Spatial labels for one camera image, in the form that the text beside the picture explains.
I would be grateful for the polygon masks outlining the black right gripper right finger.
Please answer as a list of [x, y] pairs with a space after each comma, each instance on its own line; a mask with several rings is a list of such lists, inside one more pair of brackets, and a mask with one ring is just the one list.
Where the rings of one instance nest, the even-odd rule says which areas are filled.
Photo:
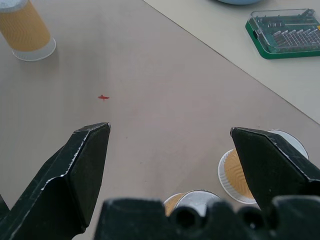
[[248, 187], [261, 210], [277, 196], [319, 196], [320, 170], [281, 135], [232, 127]]

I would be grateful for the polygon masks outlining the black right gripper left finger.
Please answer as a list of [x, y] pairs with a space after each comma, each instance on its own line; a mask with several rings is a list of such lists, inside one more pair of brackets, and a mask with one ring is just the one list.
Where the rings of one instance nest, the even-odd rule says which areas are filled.
[[3, 240], [71, 240], [90, 225], [104, 174], [111, 126], [82, 127], [40, 168], [0, 217]]

